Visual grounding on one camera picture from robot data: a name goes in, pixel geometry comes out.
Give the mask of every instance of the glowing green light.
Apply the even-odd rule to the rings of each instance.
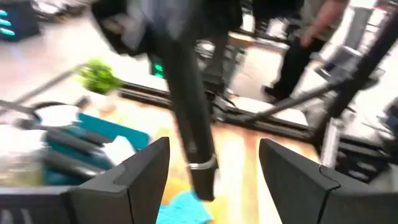
[[[0,28],[0,31],[3,34],[6,34],[6,35],[15,35],[15,33],[12,30],[7,30],[7,29],[4,29],[4,28]]]
[[[163,78],[163,75],[161,75],[161,74],[159,74],[159,73],[155,73],[155,76],[156,76],[156,77],[159,77],[159,78]]]
[[[161,65],[155,65],[155,69],[163,72],[163,67]]]
[[[0,25],[11,26],[11,23],[7,20],[0,19]]]

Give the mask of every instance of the green plant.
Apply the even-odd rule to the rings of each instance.
[[[97,58],[89,60],[78,73],[83,86],[94,93],[105,95],[121,86],[121,80],[113,76],[112,68]]]

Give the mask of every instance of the person's arm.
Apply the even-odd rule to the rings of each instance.
[[[315,22],[302,36],[302,45],[308,46],[312,39],[328,28],[328,26],[342,16],[348,0],[327,0],[321,7]]]

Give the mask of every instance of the black pants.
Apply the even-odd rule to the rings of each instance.
[[[314,39],[308,47],[302,47],[300,38],[296,37],[286,51],[277,82],[274,83],[275,97],[288,98],[299,82],[305,67],[311,61],[311,54],[321,51],[325,41]]]

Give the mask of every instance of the white pot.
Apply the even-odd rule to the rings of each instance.
[[[118,90],[113,90],[106,95],[88,91],[88,98],[90,99],[91,104],[97,110],[100,110],[102,112],[108,112],[115,109],[116,100],[118,99],[118,96],[119,96]]]

